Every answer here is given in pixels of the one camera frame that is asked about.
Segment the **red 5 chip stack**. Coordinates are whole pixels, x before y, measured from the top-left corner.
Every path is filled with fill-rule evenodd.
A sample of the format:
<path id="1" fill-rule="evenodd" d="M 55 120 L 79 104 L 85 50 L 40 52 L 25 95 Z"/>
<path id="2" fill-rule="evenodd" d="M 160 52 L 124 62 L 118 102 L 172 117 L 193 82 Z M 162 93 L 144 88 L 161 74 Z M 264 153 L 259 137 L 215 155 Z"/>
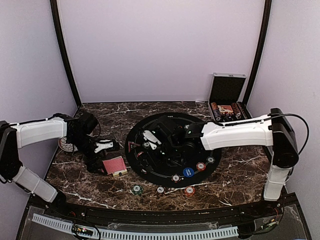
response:
<path id="1" fill-rule="evenodd" d="M 195 194 L 196 190 L 193 186 L 188 186 L 184 189 L 184 194 L 187 197 L 192 197 Z"/>

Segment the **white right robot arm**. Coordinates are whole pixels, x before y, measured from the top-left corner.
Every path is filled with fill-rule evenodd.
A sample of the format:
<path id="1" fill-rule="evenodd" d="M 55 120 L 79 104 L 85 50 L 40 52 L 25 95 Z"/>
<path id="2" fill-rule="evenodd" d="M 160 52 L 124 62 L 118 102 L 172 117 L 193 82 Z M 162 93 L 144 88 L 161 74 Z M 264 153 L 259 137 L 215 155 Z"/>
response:
<path id="1" fill-rule="evenodd" d="M 147 181 L 180 188 L 206 179 L 218 167 L 222 149 L 239 146 L 272 147 L 263 200 L 255 205 L 255 213 L 266 217 L 299 160 L 295 132 L 278 108 L 229 122 L 205 122 L 178 112 L 155 114 L 130 130 L 125 154 L 134 171 Z"/>

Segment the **black orange 100 chip stack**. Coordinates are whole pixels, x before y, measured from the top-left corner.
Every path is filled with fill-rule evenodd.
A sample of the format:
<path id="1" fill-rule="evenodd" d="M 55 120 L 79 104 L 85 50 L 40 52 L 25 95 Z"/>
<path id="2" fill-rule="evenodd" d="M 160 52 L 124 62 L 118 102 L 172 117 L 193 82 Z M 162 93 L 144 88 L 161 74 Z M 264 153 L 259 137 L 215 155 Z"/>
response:
<path id="1" fill-rule="evenodd" d="M 166 192 L 166 189 L 165 189 L 163 186 L 159 186 L 159 187 L 156 189 L 156 194 L 157 194 L 157 195 L 163 195 L 165 192 Z"/>

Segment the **100 chips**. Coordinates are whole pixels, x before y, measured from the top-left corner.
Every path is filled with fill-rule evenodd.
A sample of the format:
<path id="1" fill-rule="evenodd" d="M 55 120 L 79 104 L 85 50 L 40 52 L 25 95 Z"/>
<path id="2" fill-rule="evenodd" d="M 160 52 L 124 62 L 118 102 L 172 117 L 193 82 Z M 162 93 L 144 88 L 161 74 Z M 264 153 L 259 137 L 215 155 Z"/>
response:
<path id="1" fill-rule="evenodd" d="M 174 174 L 172 177 L 171 177 L 171 180 L 174 182 L 174 183 L 178 183 L 181 178 L 178 174 Z"/>

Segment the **red back card deck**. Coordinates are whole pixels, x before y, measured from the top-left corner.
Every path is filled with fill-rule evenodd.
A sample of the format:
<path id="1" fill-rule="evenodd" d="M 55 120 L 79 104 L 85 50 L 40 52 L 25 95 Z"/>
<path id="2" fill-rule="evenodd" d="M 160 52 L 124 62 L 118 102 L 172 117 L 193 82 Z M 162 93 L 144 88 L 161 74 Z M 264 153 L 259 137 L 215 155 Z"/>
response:
<path id="1" fill-rule="evenodd" d="M 111 175 L 113 172 L 116 171 L 127 169 L 124 159 L 121 156 L 108 160 L 103 160 L 102 163 L 107 175 Z"/>

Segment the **red 5 chips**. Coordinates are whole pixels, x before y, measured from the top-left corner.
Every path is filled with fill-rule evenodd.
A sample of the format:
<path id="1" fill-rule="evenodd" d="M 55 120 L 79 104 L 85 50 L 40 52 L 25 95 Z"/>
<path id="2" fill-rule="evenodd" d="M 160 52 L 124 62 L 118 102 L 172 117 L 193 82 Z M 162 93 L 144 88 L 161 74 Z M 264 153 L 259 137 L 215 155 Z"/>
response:
<path id="1" fill-rule="evenodd" d="M 196 164 L 196 168 L 197 168 L 198 171 L 202 172 L 202 171 L 204 171 L 206 169 L 206 164 L 203 163 L 203 162 L 198 162 Z"/>

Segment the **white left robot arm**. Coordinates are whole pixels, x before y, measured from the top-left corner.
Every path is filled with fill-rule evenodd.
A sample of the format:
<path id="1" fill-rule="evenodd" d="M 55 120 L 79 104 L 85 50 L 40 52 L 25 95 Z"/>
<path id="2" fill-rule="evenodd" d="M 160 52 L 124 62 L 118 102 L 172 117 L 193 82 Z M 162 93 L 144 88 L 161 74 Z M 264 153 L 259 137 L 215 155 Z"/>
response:
<path id="1" fill-rule="evenodd" d="M 19 149 L 51 139 L 66 139 L 85 156 L 85 165 L 90 173 L 106 174 L 103 157 L 107 152 L 120 148 L 115 139 L 102 139 L 92 136 L 99 125 L 97 118 L 85 112 L 79 117 L 55 113 L 44 119 L 20 123 L 0 123 L 0 182 L 15 183 L 31 195 L 50 203 L 51 210 L 60 218 L 67 218 L 71 213 L 65 203 L 63 192 L 50 185 L 36 173 L 28 169 L 19 159 Z"/>

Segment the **green chips mat edge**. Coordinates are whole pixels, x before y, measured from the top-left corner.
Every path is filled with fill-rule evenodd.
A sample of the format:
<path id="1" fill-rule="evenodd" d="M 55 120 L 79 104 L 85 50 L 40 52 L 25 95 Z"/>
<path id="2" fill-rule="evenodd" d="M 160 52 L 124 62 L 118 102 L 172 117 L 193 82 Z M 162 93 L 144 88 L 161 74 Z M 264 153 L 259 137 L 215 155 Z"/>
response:
<path id="1" fill-rule="evenodd" d="M 212 164 L 215 162 L 215 158 L 210 156 L 207 158 L 207 162 Z"/>

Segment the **green chip stack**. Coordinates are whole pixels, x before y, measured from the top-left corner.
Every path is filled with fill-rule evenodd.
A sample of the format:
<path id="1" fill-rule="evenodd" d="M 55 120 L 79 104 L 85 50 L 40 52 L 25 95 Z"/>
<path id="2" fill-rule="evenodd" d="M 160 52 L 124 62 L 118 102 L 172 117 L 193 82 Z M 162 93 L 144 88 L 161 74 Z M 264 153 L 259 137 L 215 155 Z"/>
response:
<path id="1" fill-rule="evenodd" d="M 131 191 L 132 191 L 132 193 L 134 195 L 139 195 L 140 196 L 140 195 L 142 195 L 144 189 L 143 189 L 143 187 L 141 185 L 136 184 L 131 188 Z"/>

